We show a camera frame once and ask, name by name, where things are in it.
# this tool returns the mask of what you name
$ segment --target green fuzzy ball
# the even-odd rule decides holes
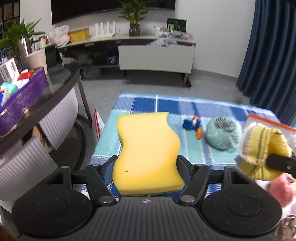
[[[210,119],[205,135],[212,147],[227,150],[239,145],[242,128],[236,119],[220,116]]]

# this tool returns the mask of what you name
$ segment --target screw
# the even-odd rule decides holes
[[[101,203],[105,203],[105,204],[111,203],[111,202],[113,202],[113,200],[114,199],[111,196],[102,196],[102,197],[99,198],[99,201]]]
[[[191,202],[195,201],[195,198],[191,195],[184,195],[184,196],[180,197],[180,200],[182,202],[191,203]]]

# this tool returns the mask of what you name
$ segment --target pink plush toy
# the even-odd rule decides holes
[[[294,181],[295,179],[290,174],[283,173],[274,179],[267,188],[269,194],[280,203],[281,207],[289,205],[296,195]]]

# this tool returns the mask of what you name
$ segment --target blue curtain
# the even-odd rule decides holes
[[[282,0],[256,0],[237,88],[250,104],[289,124],[296,113],[296,11]]]

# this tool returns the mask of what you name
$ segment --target yellow towel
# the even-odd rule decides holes
[[[238,163],[238,166],[242,172],[249,178],[265,181],[282,174],[266,166],[265,160],[270,154],[287,157],[292,155],[292,150],[279,129],[256,123],[245,130],[240,149],[243,162]]]

